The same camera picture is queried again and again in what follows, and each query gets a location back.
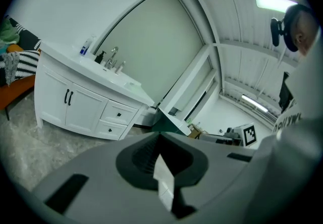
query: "countertop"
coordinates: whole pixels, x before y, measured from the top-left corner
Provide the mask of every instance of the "countertop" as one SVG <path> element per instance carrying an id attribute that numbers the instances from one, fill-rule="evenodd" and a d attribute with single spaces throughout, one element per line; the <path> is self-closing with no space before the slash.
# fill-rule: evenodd
<path id="1" fill-rule="evenodd" d="M 138 81 L 124 73 L 117 75 L 92 59 L 82 56 L 76 47 L 42 40 L 39 48 L 42 52 L 94 82 L 148 106 L 154 104 Z"/>

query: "black cabinet handle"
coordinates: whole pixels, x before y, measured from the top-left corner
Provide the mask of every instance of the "black cabinet handle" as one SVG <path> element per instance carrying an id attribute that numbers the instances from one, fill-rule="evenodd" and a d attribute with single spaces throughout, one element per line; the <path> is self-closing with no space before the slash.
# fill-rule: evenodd
<path id="1" fill-rule="evenodd" d="M 65 99 L 64 99 L 65 104 L 67 103 L 67 102 L 66 102 L 66 98 L 67 98 L 67 93 L 69 93 L 69 92 L 70 92 L 70 90 L 69 90 L 69 89 L 67 89 L 66 94 L 65 94 Z"/>
<path id="2" fill-rule="evenodd" d="M 69 105 L 71 105 L 71 97 L 73 95 L 73 92 L 71 91 L 70 99 L 69 99 Z"/>

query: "drawer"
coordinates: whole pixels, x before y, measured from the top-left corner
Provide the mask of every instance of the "drawer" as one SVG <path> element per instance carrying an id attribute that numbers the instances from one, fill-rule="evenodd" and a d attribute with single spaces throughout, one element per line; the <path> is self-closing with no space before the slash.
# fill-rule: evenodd
<path id="1" fill-rule="evenodd" d="M 101 120 L 121 125 L 129 125 L 137 109 L 110 100 L 102 113 Z"/>
<path id="2" fill-rule="evenodd" d="M 126 128 L 126 125 L 119 125 L 99 120 L 99 123 L 96 126 L 95 133 L 96 137 L 99 138 L 119 140 L 120 136 L 123 134 Z"/>

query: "bathroom vanity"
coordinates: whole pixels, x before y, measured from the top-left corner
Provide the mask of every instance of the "bathroom vanity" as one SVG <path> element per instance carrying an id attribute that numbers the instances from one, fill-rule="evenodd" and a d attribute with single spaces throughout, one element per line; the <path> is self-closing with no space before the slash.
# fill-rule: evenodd
<path id="1" fill-rule="evenodd" d="M 72 46 L 42 41 L 35 80 L 38 127 L 43 120 L 72 132 L 123 139 L 154 104 L 141 84 L 115 74 Z"/>

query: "ceiling light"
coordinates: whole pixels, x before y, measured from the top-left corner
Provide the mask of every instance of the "ceiling light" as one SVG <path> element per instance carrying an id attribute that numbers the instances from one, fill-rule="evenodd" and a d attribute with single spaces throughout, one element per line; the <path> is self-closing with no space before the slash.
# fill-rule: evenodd
<path id="1" fill-rule="evenodd" d="M 289 0 L 256 0 L 259 8 L 275 10 L 285 13 L 287 8 L 297 3 Z"/>
<path id="2" fill-rule="evenodd" d="M 268 112 L 268 109 L 265 108 L 264 106 L 262 106 L 261 104 L 259 104 L 258 102 L 254 101 L 253 99 L 251 99 L 250 97 L 247 97 L 245 95 L 241 96 L 242 99 L 244 99 L 245 101 L 248 101 L 250 104 L 255 105 L 257 108 L 259 108 L 260 110 L 264 111 L 265 113 Z"/>

